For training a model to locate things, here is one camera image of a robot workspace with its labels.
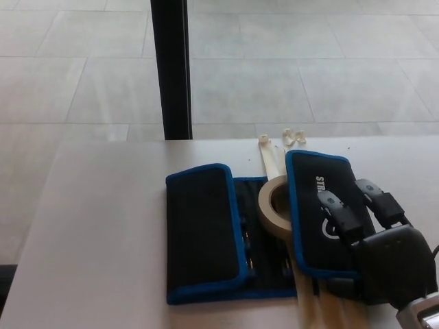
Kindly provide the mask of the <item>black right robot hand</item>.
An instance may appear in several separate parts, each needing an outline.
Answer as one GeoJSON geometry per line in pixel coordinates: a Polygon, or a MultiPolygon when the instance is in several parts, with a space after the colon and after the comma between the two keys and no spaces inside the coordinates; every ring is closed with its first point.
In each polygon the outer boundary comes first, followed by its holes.
{"type": "Polygon", "coordinates": [[[318,192],[325,217],[335,227],[359,274],[354,279],[327,280],[328,291],[366,304],[389,303],[397,310],[438,292],[436,253],[393,195],[366,179],[355,181],[355,186],[358,198],[383,229],[367,234],[350,206],[331,191],[318,192]]]}

